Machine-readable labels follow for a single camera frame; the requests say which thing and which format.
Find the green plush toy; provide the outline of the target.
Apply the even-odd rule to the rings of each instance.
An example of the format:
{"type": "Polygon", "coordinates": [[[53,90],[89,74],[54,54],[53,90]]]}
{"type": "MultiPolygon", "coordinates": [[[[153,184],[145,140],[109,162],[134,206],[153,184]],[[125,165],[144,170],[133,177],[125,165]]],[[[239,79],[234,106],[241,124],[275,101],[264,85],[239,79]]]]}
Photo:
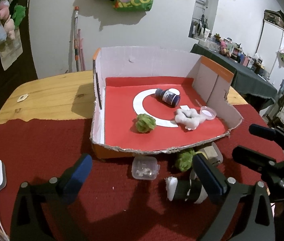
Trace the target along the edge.
{"type": "Polygon", "coordinates": [[[12,19],[14,20],[15,29],[19,28],[19,25],[21,24],[25,16],[26,16],[26,7],[19,4],[15,5],[14,13],[12,16],[12,19]]]}

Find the black and white sock roll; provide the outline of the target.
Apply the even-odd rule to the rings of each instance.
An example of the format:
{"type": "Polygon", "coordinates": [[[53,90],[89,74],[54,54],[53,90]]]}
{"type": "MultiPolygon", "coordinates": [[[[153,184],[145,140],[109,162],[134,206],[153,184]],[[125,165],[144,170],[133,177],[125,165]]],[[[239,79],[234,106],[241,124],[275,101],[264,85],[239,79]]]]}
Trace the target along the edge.
{"type": "Polygon", "coordinates": [[[208,197],[193,169],[188,177],[178,179],[170,176],[165,179],[165,183],[169,201],[200,204],[208,197]]]}

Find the beige hanging cloth bag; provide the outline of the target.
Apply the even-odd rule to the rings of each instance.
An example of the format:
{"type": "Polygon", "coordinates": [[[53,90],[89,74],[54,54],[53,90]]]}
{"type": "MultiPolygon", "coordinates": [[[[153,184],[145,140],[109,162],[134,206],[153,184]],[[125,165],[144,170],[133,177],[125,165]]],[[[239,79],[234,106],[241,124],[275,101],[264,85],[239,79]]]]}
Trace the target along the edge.
{"type": "Polygon", "coordinates": [[[0,59],[3,70],[6,71],[13,62],[23,53],[20,30],[15,30],[15,38],[7,38],[6,41],[0,44],[0,59]]]}

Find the white fluffy star plush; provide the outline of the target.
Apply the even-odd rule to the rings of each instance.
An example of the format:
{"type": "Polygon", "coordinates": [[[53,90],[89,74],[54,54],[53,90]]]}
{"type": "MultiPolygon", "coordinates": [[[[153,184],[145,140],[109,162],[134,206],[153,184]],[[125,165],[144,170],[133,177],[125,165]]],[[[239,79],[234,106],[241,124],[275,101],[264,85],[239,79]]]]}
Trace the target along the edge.
{"type": "Polygon", "coordinates": [[[175,122],[184,125],[186,130],[195,130],[200,124],[205,122],[206,118],[198,114],[195,109],[177,109],[175,115],[175,122]]]}

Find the red table cloth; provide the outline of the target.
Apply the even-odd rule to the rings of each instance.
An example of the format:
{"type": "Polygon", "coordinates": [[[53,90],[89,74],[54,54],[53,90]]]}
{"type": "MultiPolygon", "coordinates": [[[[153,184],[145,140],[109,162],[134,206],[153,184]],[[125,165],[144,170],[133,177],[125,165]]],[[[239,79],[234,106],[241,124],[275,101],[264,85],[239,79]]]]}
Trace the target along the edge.
{"type": "MultiPolygon", "coordinates": [[[[11,120],[0,125],[0,160],[7,185],[0,191],[0,224],[10,230],[22,182],[42,184],[60,176],[83,153],[92,153],[90,120],[11,120]]],[[[93,161],[69,213],[88,240],[196,240],[219,208],[209,200],[196,205],[166,197],[168,156],[158,156],[155,180],[136,180],[132,159],[93,161]]]]}

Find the dark blue paint bottle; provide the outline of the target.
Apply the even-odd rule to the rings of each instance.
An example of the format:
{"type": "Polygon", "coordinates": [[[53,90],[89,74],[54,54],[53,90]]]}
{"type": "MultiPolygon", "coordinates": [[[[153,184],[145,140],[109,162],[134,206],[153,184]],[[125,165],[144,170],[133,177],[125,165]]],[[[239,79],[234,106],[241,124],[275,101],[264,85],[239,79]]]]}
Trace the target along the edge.
{"type": "Polygon", "coordinates": [[[181,100],[180,92],[175,88],[166,90],[158,88],[156,89],[155,95],[159,100],[171,107],[176,107],[181,100]]]}

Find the open cardboard box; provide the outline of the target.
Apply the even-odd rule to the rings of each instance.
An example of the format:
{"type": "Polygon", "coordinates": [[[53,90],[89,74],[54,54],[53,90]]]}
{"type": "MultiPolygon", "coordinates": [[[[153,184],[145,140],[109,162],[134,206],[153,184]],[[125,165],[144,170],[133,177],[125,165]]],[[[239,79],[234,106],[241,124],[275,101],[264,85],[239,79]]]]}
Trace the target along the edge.
{"type": "Polygon", "coordinates": [[[225,136],[243,121],[227,102],[233,74],[200,55],[156,47],[104,47],[93,57],[95,109],[90,139],[98,158],[174,153],[225,136]],[[156,89],[175,88],[181,100],[171,107],[156,89]],[[216,118],[186,130],[175,122],[176,110],[208,106],[216,118]],[[156,128],[139,133],[136,117],[147,114],[156,128]]]}

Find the clear round plastic lid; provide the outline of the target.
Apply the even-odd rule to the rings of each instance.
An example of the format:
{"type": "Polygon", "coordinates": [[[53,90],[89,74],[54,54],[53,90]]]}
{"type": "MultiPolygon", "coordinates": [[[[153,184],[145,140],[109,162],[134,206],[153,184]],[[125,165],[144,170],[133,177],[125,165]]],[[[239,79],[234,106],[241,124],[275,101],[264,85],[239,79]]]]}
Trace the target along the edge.
{"type": "Polygon", "coordinates": [[[208,106],[201,106],[200,115],[203,116],[206,120],[213,120],[216,118],[216,111],[209,108],[208,106]]]}

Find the orange tipped metal pole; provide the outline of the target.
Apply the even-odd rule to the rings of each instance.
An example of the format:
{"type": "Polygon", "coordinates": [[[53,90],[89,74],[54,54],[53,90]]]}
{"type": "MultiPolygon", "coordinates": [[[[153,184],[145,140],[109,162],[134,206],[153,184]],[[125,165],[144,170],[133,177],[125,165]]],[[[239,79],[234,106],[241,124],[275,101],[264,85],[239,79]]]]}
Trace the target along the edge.
{"type": "Polygon", "coordinates": [[[78,11],[79,8],[77,6],[74,7],[74,50],[75,50],[75,63],[76,63],[76,71],[79,71],[79,53],[78,53],[78,11]]]}

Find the pink stick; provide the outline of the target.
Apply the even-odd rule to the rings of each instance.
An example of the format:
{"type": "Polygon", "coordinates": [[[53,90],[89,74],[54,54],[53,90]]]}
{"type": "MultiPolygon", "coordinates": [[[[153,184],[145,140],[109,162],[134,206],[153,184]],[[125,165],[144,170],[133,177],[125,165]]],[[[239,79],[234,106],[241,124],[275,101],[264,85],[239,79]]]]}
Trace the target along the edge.
{"type": "Polygon", "coordinates": [[[81,37],[81,30],[78,29],[78,46],[79,46],[79,61],[81,65],[81,71],[85,71],[85,61],[83,55],[83,38],[81,37]]]}

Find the white refrigerator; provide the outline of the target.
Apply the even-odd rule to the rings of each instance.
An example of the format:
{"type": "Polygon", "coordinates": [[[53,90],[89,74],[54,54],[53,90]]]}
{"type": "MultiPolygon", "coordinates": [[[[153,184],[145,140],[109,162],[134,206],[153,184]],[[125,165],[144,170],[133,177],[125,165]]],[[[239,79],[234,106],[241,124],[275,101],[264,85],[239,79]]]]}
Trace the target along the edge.
{"type": "Polygon", "coordinates": [[[284,80],[284,29],[263,21],[256,53],[263,60],[264,78],[278,91],[284,80]]]}

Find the green fuzzy ball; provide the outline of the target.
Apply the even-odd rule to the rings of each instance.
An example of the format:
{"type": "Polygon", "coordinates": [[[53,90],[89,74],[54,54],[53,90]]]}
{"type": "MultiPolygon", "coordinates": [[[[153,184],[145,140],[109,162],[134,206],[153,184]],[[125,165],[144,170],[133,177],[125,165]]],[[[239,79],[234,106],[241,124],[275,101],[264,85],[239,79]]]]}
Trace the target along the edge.
{"type": "Polygon", "coordinates": [[[192,159],[195,154],[194,149],[182,151],[175,162],[175,167],[177,167],[181,172],[189,170],[192,166],[192,159]]]}
{"type": "Polygon", "coordinates": [[[135,127],[139,133],[148,133],[156,128],[156,120],[147,114],[139,114],[135,127]]]}

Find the small white sticker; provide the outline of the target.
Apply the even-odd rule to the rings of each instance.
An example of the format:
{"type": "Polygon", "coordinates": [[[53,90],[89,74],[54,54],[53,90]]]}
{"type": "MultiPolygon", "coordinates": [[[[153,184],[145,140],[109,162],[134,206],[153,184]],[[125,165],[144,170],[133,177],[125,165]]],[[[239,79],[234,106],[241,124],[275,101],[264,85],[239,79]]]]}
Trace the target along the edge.
{"type": "Polygon", "coordinates": [[[28,98],[29,94],[24,94],[24,95],[21,95],[18,99],[17,99],[17,102],[22,102],[24,101],[26,98],[28,98]]]}

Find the dark green covered side table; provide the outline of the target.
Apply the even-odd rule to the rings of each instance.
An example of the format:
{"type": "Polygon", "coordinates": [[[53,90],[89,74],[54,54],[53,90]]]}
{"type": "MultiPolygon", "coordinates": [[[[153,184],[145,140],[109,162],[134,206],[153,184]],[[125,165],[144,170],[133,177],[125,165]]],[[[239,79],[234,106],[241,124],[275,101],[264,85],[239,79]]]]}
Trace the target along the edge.
{"type": "Polygon", "coordinates": [[[195,44],[192,53],[203,55],[220,64],[234,74],[231,86],[249,103],[255,110],[260,111],[276,102],[277,90],[269,82],[235,61],[216,52],[195,44]]]}

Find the small clear plastic box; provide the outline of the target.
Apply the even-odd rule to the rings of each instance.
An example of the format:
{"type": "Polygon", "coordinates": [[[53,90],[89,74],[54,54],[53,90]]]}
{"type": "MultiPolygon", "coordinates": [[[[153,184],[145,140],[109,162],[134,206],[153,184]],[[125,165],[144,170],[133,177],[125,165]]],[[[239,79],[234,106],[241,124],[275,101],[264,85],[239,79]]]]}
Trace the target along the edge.
{"type": "Polygon", "coordinates": [[[155,180],[160,170],[160,165],[155,157],[135,156],[132,163],[131,174],[137,180],[155,180]]]}

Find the grey square case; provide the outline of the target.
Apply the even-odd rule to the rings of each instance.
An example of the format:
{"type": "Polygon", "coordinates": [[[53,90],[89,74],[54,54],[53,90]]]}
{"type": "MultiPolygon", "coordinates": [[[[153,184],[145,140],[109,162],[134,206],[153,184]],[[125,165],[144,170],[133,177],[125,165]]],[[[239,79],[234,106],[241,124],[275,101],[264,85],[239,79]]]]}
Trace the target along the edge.
{"type": "Polygon", "coordinates": [[[222,153],[214,142],[203,145],[198,151],[201,152],[213,166],[218,166],[223,162],[222,153]]]}

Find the pink plush toy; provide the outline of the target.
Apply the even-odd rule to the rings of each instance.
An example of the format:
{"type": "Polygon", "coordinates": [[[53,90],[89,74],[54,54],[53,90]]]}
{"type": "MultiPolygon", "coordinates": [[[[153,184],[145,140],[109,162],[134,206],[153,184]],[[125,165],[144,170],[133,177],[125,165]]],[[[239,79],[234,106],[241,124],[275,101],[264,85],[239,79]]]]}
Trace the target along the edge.
{"type": "Polygon", "coordinates": [[[0,1],[0,22],[3,24],[3,28],[10,40],[15,39],[15,24],[11,18],[9,11],[10,3],[8,0],[0,1]]]}

